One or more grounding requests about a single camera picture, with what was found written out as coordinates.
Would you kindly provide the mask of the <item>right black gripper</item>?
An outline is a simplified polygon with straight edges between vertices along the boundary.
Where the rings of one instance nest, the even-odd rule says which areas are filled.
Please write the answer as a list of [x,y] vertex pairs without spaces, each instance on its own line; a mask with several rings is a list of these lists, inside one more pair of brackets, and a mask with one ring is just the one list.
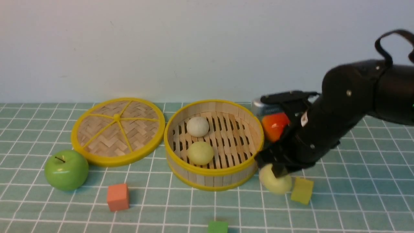
[[309,98],[312,105],[301,115],[289,119],[280,139],[255,156],[259,169],[272,164],[276,178],[312,168],[340,143],[343,119],[333,114],[322,94]]

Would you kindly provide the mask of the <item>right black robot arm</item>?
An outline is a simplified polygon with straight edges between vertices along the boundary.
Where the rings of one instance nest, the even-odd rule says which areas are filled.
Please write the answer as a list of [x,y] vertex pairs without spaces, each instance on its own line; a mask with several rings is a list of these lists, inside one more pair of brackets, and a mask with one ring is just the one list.
[[275,177],[312,168],[366,115],[413,125],[413,66],[367,60],[339,65],[322,81],[322,92],[264,95],[264,113],[284,113],[289,124],[280,139],[255,156],[259,169]]

